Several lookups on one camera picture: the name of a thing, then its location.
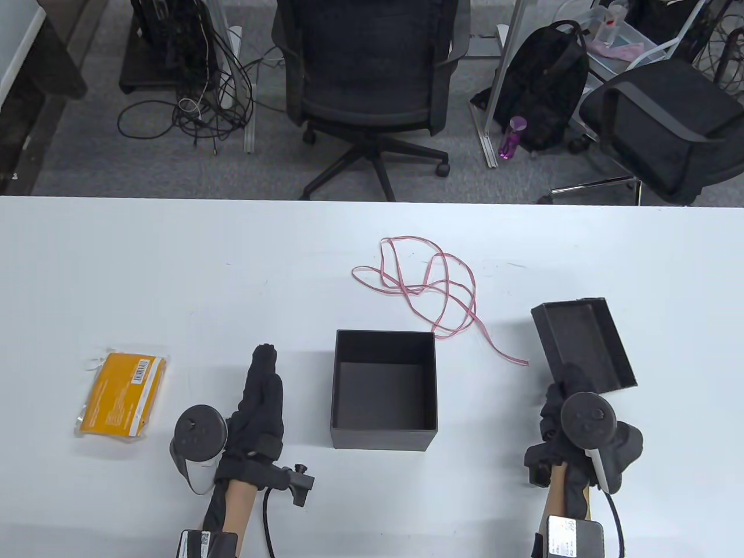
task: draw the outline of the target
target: black glove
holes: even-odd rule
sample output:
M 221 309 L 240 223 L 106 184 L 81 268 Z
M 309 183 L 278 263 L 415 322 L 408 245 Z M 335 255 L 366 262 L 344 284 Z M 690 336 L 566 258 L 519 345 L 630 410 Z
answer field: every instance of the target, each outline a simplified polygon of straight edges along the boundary
M 268 465 L 279 458 L 284 436 L 281 419 L 284 395 L 276 361 L 273 345 L 259 345 L 253 351 L 243 399 L 228 419 L 223 460 L 250 457 Z
M 583 449 L 576 447 L 561 427 L 561 409 L 572 395 L 582 391 L 597 393 L 591 380 L 576 365 L 566 365 L 561 381 L 548 387 L 545 405 L 540 414 L 540 433 L 544 443 L 532 446 L 525 453 L 525 466 L 530 469 L 530 482 L 546 487 L 551 482 L 551 467 L 567 464 L 565 514 L 584 519 L 587 503 L 584 488 L 597 484 L 594 464 Z M 617 421 L 612 438 L 600 448 L 600 456 L 610 493 L 620 489 L 623 471 L 643 451 L 643 435 L 634 426 Z
M 263 344 L 253 351 L 243 398 L 228 419 L 228 440 L 214 475 L 214 491 L 204 517 L 204 530 L 219 531 L 225 523 L 225 494 L 231 479 L 259 490 L 286 490 L 289 475 L 273 465 L 282 450 L 283 386 L 276 374 L 277 353 Z
M 525 466 L 530 470 L 530 483 L 547 487 L 551 482 L 551 467 L 567 464 L 565 475 L 565 513 L 568 517 L 584 519 L 586 500 L 584 488 L 597 484 L 594 465 L 584 450 L 577 448 L 561 428 L 560 411 L 563 402 L 581 391 L 597 393 L 594 384 L 581 368 L 566 365 L 560 383 L 551 384 L 540 411 L 540 434 L 544 443 L 532 446 L 525 453 Z

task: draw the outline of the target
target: black backpack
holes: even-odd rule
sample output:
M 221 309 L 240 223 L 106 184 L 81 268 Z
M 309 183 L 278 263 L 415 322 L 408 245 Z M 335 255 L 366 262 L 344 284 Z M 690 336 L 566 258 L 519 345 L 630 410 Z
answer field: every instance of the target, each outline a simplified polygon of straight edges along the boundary
M 559 27 L 568 25 L 568 32 Z M 589 56 L 578 23 L 564 20 L 532 33 L 519 47 L 504 77 L 493 119 L 505 130 L 513 116 L 522 116 L 527 129 L 521 145 L 542 151 L 560 144 L 574 114 L 586 79 Z M 491 88 L 470 102 L 485 110 Z

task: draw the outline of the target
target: chair base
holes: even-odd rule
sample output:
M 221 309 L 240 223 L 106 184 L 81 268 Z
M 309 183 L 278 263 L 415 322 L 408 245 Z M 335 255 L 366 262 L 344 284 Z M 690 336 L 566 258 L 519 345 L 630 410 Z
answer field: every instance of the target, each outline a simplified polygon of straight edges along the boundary
M 575 186 L 565 186 L 561 188 L 553 188 L 551 192 L 537 200 L 538 204 L 551 205 L 554 201 L 555 196 L 561 196 L 566 194 L 573 194 L 583 192 L 584 190 L 591 190 L 592 188 L 599 188 L 604 186 L 618 186 L 626 185 L 633 188 L 635 194 L 634 205 L 641 205 L 641 196 L 643 194 L 643 183 L 635 178 L 634 176 L 620 176 L 615 179 L 599 180 L 597 182 L 586 182 L 585 184 L 578 184 Z
M 438 159 L 440 163 L 437 165 L 436 169 L 437 176 L 445 177 L 449 175 L 449 155 L 445 151 L 410 144 L 407 141 L 389 138 L 388 136 L 378 135 L 372 132 L 354 132 L 315 123 L 308 123 L 307 130 L 302 136 L 302 139 L 306 144 L 312 145 L 315 143 L 316 129 L 320 132 L 325 132 L 329 135 L 334 135 L 337 138 L 349 141 L 352 144 L 352 147 L 344 153 L 341 158 L 320 173 L 304 188 L 304 190 L 302 190 L 302 196 L 299 198 L 300 200 L 310 200 L 310 196 L 313 192 L 328 183 L 329 180 L 340 174 L 341 171 L 349 167 L 352 163 L 364 157 L 372 163 L 372 166 L 377 173 L 379 183 L 382 186 L 382 191 L 385 193 L 385 199 L 389 202 L 394 202 L 395 193 L 390 184 L 388 172 L 385 170 L 385 165 L 382 162 L 382 154 L 385 152 Z

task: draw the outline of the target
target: gray carpet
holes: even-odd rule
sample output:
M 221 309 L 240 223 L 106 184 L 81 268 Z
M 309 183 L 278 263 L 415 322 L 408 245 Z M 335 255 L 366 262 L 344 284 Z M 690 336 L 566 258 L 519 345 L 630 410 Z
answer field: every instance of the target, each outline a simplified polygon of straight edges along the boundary
M 274 9 L 229 5 L 231 25 L 242 25 L 247 41 L 242 60 L 252 60 L 272 46 L 270 30 Z M 508 22 L 511 8 L 475 5 L 473 31 L 484 32 Z M 118 113 L 129 104 L 148 98 L 173 100 L 173 94 L 136 92 L 124 95 L 118 88 L 119 71 L 131 18 L 129 0 L 109 0 L 83 68 L 89 92 L 70 102 L 47 151 L 33 193 L 39 196 L 122 196 L 158 198 L 296 199 L 303 186 L 347 148 L 340 140 L 319 135 L 314 146 L 301 140 L 302 132 L 289 119 L 264 108 L 257 110 L 255 153 L 242 151 L 242 133 L 219 144 L 196 148 L 190 138 L 173 130 L 163 138 L 136 141 L 116 129 Z M 445 150 L 452 172 L 446 179 L 434 175 L 430 162 L 411 163 L 386 156 L 393 188 L 400 201 L 532 203 L 551 187 L 617 176 L 622 172 L 595 149 L 583 155 L 564 150 L 530 157 L 521 151 L 498 169 L 486 167 L 468 108 L 469 98 L 490 84 L 493 62 L 464 60 L 452 77 L 447 126 L 435 137 L 413 132 L 404 137 Z M 258 97 L 282 106 L 283 70 L 262 67 Z M 138 107 L 122 123 L 128 132 L 157 133 L 167 127 L 170 109 Z M 743 180 L 739 177 L 707 188 L 696 205 L 744 206 Z M 317 193 L 316 199 L 383 200 L 376 175 L 361 161 Z M 561 200 L 561 203 L 622 205 L 632 202 L 624 187 L 606 188 Z M 644 194 L 644 204 L 661 204 Z

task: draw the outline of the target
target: hand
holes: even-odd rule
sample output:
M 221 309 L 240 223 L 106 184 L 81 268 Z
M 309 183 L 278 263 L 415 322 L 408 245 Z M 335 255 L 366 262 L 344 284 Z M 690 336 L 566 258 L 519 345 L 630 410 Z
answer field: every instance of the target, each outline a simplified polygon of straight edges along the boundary
M 565 474 L 565 512 L 568 517 L 584 519 L 586 500 L 583 490 L 597 483 L 597 475 L 591 459 L 577 448 L 561 428 L 560 411 L 571 395 L 581 391 L 596 393 L 596 388 L 581 368 L 566 365 L 560 383 L 551 384 L 545 395 L 545 404 L 540 411 L 540 434 L 543 442 L 527 449 L 525 466 L 530 470 L 530 482 L 547 487 L 551 482 L 553 465 L 567 464 Z
M 277 353 L 263 344 L 253 352 L 243 399 L 228 419 L 228 440 L 215 480 L 234 479 L 258 487 L 286 488 L 286 473 L 272 464 L 282 450 L 283 386 L 276 374 Z
M 225 456 L 251 457 L 265 464 L 279 458 L 276 451 L 261 451 L 266 449 L 261 447 L 262 442 L 271 438 L 281 442 L 284 436 L 283 386 L 276 373 L 276 361 L 274 345 L 259 345 L 253 351 L 243 399 L 228 420 Z

